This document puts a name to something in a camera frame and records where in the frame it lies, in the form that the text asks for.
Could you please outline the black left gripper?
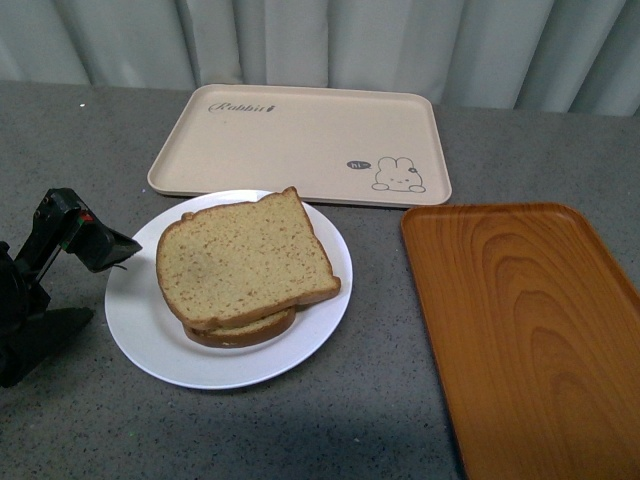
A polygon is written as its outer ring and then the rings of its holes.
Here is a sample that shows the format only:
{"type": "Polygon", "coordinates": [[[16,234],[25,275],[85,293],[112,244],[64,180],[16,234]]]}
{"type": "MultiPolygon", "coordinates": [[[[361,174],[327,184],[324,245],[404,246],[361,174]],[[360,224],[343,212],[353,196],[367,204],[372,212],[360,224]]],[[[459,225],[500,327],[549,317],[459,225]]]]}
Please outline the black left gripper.
{"type": "Polygon", "coordinates": [[[76,255],[97,273],[141,250],[99,221],[74,190],[48,190],[19,252],[11,256],[8,244],[1,244],[1,386],[17,385],[94,316],[90,308],[47,310],[50,296],[41,280],[60,252],[76,255]]]}

